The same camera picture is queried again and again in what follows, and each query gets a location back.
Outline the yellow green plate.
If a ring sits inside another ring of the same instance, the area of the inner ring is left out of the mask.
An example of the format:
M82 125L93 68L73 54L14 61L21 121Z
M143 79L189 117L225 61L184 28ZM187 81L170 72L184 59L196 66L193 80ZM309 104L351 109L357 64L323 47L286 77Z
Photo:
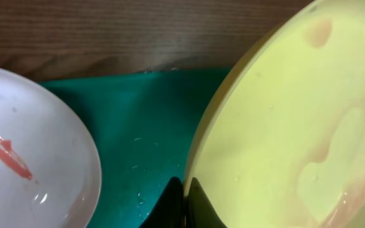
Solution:
M313 1L237 62L186 163L227 227L365 227L365 1Z

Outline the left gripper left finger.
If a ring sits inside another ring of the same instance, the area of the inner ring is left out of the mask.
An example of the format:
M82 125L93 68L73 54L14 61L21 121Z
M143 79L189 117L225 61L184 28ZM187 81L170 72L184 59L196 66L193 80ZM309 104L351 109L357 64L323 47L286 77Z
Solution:
M183 184L171 177L152 211L139 228L182 228Z

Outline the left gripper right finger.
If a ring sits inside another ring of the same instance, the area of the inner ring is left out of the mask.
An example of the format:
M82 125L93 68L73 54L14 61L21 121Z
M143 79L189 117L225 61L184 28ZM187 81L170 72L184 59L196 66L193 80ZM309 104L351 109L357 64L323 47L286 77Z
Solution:
M226 228L197 178L192 178L186 198L187 228Z

